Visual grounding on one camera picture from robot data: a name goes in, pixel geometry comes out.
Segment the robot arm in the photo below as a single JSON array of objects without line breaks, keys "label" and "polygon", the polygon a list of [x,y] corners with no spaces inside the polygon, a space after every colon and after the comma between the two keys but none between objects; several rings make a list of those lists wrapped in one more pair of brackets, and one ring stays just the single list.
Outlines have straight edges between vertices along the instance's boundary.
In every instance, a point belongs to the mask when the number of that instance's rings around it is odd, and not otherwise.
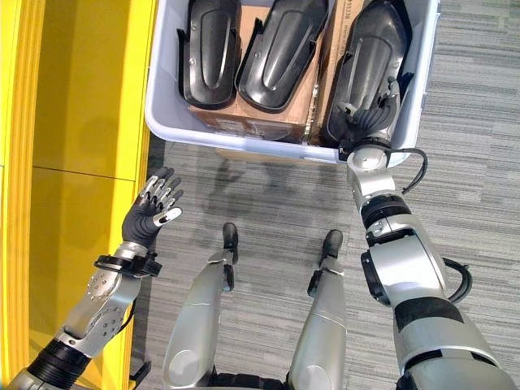
[{"label": "robot arm", "polygon": [[384,151],[367,142],[347,165],[369,245],[366,282],[394,312],[397,389],[516,389],[477,327],[447,298],[444,261],[396,191]]},{"label": "robot arm", "polygon": [[158,275],[161,265],[151,253],[160,228],[179,217],[174,193],[180,178],[163,167],[146,183],[123,222],[123,243],[114,256],[100,256],[87,291],[71,310],[54,339],[22,370],[9,389],[70,388],[90,360],[126,326],[124,313],[137,298],[141,279]]}]

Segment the cardboard box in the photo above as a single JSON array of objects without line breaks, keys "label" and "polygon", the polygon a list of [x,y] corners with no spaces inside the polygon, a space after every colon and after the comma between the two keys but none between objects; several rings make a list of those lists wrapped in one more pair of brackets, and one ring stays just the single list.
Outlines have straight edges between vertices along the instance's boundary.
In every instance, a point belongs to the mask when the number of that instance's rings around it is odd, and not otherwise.
[{"label": "cardboard box", "polygon": [[[239,94],[222,110],[203,110],[191,106],[190,111],[217,131],[268,141],[319,144],[319,131],[327,117],[338,62],[345,53],[353,21],[363,6],[363,0],[336,0],[328,26],[318,38],[313,57],[297,91],[286,110],[269,114],[255,109]],[[240,22],[242,56],[253,34],[254,20],[265,20],[269,8],[243,6]]]},{"label": "cardboard box", "polygon": [[[240,22],[242,58],[253,35],[255,19],[265,20],[269,10],[270,8],[264,6],[242,6]],[[203,110],[191,106],[190,111],[208,126],[225,133],[258,137],[268,141],[283,139],[287,142],[300,143],[306,130],[310,101],[318,78],[322,36],[320,34],[318,39],[316,55],[307,67],[287,109],[283,112],[269,114],[257,110],[238,93],[235,101],[222,110]]]}]

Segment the metal arm segment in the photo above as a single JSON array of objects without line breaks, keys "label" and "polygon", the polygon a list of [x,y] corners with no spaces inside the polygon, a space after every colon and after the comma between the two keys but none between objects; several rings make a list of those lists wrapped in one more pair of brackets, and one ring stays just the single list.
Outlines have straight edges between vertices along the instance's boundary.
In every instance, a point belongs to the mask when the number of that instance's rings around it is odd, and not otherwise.
[{"label": "metal arm segment", "polygon": [[233,288],[233,252],[213,255],[193,281],[162,365],[165,388],[206,386],[214,370],[220,297]]},{"label": "metal arm segment", "polygon": [[[124,242],[115,257],[132,260],[145,257],[147,249]],[[71,310],[54,339],[34,362],[7,387],[13,390],[70,388],[91,358],[98,355],[118,333],[124,313],[136,299],[141,279],[105,269],[97,270],[87,284],[81,301]]]},{"label": "metal arm segment", "polygon": [[347,160],[366,228],[362,255],[374,298],[394,310],[398,389],[516,389],[477,327],[446,297],[444,262],[369,145]]}]

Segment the white plastic bin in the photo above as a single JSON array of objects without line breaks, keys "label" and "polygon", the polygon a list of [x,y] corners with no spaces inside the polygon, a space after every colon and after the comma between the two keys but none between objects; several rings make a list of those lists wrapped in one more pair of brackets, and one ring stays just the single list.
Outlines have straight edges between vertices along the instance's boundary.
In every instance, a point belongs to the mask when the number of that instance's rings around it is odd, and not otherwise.
[{"label": "white plastic bin", "polygon": [[[154,32],[146,94],[145,118],[150,130],[167,141],[212,146],[229,150],[340,163],[337,149],[264,141],[247,136],[215,132],[189,112],[180,96],[178,80],[177,29],[186,29],[189,0],[160,0]],[[244,5],[268,7],[272,0],[242,0]],[[414,147],[426,96],[428,73],[434,50],[439,0],[405,0],[413,27],[413,40],[404,72],[414,73],[392,139],[392,147]],[[391,166],[402,163],[404,154],[394,154]]]}]

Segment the silver metal joint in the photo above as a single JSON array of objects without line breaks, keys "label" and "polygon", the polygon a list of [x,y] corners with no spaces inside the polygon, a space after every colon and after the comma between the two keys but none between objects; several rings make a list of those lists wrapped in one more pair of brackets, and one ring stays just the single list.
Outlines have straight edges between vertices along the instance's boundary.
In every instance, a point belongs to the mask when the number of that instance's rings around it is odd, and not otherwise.
[{"label": "silver metal joint", "polygon": [[141,256],[143,258],[147,253],[148,249],[143,245],[131,241],[123,241],[115,251],[114,256],[117,258],[127,258],[132,260],[136,256]]}]

